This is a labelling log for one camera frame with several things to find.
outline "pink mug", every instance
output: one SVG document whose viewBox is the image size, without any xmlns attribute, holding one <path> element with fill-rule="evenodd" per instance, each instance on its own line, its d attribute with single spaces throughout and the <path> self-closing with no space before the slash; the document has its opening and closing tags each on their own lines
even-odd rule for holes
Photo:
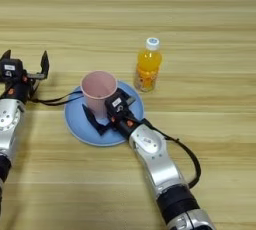
<svg viewBox="0 0 256 230">
<path fill-rule="evenodd" d="M 104 71 L 94 71 L 81 80 L 81 90 L 84 94 L 86 105 L 98 118 L 107 117 L 105 100 L 113 95 L 117 89 L 116 78 Z"/>
</svg>

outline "orange liquid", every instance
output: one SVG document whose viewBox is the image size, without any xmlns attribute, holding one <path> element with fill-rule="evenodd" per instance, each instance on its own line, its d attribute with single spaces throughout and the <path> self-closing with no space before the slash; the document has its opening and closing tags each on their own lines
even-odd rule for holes
<svg viewBox="0 0 256 230">
<path fill-rule="evenodd" d="M 135 87 L 141 91 L 153 90 L 156 83 L 162 55 L 159 51 L 144 49 L 139 52 Z"/>
</svg>

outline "bottle cap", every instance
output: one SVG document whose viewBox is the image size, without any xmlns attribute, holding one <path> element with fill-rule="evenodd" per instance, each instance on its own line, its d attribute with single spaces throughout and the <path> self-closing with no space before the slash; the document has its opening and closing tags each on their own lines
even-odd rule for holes
<svg viewBox="0 0 256 230">
<path fill-rule="evenodd" d="M 150 37 L 147 39 L 146 48 L 148 50 L 158 50 L 160 48 L 160 41 L 157 38 Z"/>
</svg>

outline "wooden table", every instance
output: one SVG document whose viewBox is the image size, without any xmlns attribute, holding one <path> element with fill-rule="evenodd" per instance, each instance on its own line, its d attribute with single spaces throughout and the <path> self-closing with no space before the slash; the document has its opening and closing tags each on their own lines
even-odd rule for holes
<svg viewBox="0 0 256 230">
<path fill-rule="evenodd" d="M 54 98 L 95 69 L 132 84 L 137 51 L 159 37 L 157 89 L 146 116 L 200 158 L 193 189 L 218 230 L 256 228 L 256 0 L 0 0 L 0 50 L 26 69 L 49 53 L 38 97 Z M 158 230 L 161 215 L 127 144 L 76 140 L 63 107 L 28 104 L 24 141 L 4 189 L 3 230 Z M 194 169 L 169 152 L 187 178 Z"/>
</svg>

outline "plastic bottle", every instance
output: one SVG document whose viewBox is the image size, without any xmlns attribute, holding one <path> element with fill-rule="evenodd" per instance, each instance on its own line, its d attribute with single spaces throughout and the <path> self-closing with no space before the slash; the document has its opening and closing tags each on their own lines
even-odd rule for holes
<svg viewBox="0 0 256 230">
<path fill-rule="evenodd" d="M 138 90 L 150 91 L 155 88 L 157 74 L 162 62 L 159 48 L 159 39 L 148 38 L 146 48 L 139 52 L 134 83 Z"/>
</svg>

